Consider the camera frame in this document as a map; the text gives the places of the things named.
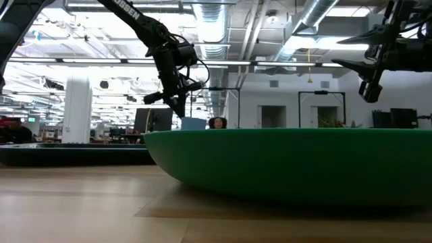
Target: woman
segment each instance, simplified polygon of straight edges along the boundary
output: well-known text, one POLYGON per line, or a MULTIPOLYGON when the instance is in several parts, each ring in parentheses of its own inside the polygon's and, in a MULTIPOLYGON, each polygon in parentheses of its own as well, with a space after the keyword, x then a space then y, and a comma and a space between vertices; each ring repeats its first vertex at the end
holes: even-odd
POLYGON ((210 129, 226 129, 227 120, 223 117, 213 117, 209 120, 210 129))

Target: computer monitor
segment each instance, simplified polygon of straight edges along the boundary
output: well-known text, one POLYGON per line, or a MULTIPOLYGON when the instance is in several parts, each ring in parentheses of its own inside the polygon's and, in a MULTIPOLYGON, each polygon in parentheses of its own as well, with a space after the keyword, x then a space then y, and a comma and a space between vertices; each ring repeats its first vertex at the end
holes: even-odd
POLYGON ((173 121, 173 110, 166 109, 137 109, 134 130, 145 132, 170 131, 173 121))
POLYGON ((391 123, 394 128, 418 128, 417 110, 391 108, 391 123))

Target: person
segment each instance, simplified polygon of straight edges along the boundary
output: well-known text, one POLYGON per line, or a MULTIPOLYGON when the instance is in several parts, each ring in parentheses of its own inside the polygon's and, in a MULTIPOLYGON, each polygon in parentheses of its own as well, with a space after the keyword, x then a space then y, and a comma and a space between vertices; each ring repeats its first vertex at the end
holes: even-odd
POLYGON ((213 117, 209 120, 210 129, 226 129, 227 120, 223 117, 213 117))
POLYGON ((2 128, 1 133, 7 142, 13 142, 16 144, 32 142, 33 132, 22 126, 20 118, 7 118, 7 120, 3 121, 5 127, 2 128))

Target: white column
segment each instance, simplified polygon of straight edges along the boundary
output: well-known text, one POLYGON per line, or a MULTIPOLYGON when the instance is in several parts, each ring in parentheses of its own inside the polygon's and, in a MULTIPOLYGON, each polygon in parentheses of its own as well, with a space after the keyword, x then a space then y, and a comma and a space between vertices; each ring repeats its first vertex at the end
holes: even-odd
POLYGON ((62 143, 90 142, 92 87, 88 76, 67 78, 62 143))

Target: dark hair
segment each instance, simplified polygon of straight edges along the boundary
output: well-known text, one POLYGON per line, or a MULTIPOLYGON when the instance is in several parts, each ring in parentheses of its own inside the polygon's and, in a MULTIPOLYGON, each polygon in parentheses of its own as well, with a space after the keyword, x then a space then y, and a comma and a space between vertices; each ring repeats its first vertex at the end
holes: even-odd
POLYGON ((226 120, 226 118, 224 118, 224 117, 213 117, 213 118, 211 118, 210 120, 209 120, 209 127, 210 127, 210 129, 215 129, 215 120, 216 119, 221 119, 222 120, 222 128, 223 129, 225 129, 225 128, 227 128, 227 120, 226 120))
POLYGON ((20 124, 21 123, 21 118, 13 117, 13 118, 11 118, 11 122, 18 122, 20 124))

